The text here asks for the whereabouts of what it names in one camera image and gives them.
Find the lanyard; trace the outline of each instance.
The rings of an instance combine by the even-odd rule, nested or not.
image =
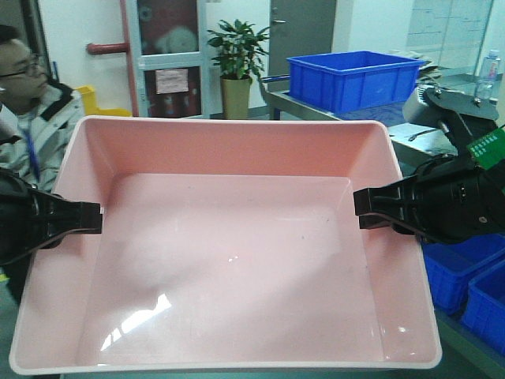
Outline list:
[[[30,115],[28,117],[28,129],[21,128],[21,131],[23,132],[24,139],[26,140],[26,149],[27,149],[27,153],[28,153],[28,159],[30,161],[30,169],[32,170],[32,173],[35,175],[37,182],[40,182],[39,157],[37,156],[37,152],[35,149],[35,143],[33,142],[33,138],[31,135],[32,121],[37,115],[37,109],[38,109],[38,107],[36,107],[32,111],[30,111]]]

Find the glasses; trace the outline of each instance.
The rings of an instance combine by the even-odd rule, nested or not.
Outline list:
[[[8,73],[7,75],[0,75],[0,77],[13,77],[16,75],[24,74],[28,77],[36,77],[39,75],[39,62],[40,58],[38,54],[30,55],[28,59],[29,63],[21,70],[16,73]]]

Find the man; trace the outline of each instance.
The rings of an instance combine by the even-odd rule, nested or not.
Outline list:
[[[17,30],[0,24],[0,167],[51,191],[73,128],[83,116],[79,93],[50,80]],[[29,261],[2,267],[18,304]]]

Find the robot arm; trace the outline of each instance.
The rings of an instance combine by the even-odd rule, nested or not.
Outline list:
[[[100,204],[39,191],[0,168],[0,265],[55,247],[70,233],[102,232]]]
[[[391,226],[444,243],[505,231],[505,132],[494,122],[496,109],[438,88],[413,96],[421,97],[421,110],[404,109],[407,121],[440,128],[458,154],[431,159],[388,186],[355,192],[360,228]]]

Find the man's hair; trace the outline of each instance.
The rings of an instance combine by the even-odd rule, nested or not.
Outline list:
[[[0,24],[0,45],[16,38],[19,38],[19,32],[16,28]]]

